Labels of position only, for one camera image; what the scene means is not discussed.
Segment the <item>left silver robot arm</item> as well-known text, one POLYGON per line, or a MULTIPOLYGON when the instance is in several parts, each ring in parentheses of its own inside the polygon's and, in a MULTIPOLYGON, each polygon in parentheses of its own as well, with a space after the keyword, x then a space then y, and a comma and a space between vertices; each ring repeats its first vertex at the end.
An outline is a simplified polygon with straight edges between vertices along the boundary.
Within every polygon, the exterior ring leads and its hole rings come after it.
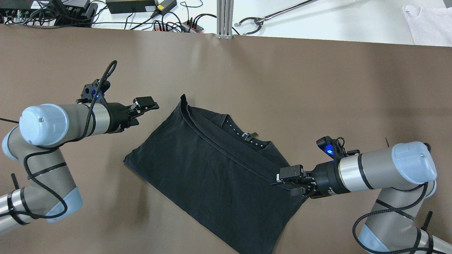
POLYGON ((108 103, 102 95, 78 99, 76 104, 45 103, 26 108, 18 125, 2 141, 2 150, 23 166, 29 185, 1 197, 1 233, 33 220, 50 223, 79 210, 83 201, 61 146, 86 137, 123 132, 139 124, 137 118, 158 109, 152 97, 138 97, 132 105, 108 103))

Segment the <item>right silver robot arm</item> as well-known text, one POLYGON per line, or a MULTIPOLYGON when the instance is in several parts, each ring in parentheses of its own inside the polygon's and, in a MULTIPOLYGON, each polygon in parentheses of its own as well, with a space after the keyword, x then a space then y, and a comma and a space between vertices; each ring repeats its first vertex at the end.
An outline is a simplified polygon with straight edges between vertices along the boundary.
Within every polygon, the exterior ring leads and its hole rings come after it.
POLYGON ((317 146, 332 161, 318 164, 312 171, 301 165, 281 168, 273 185, 289 188, 292 196, 313 199, 379 189, 371 212, 352 226, 361 248, 370 254, 451 253, 450 243, 427 230, 432 212, 422 227, 414 225, 424 199, 437 187, 428 143, 400 143, 361 153, 346 151, 342 137, 326 136, 317 146))

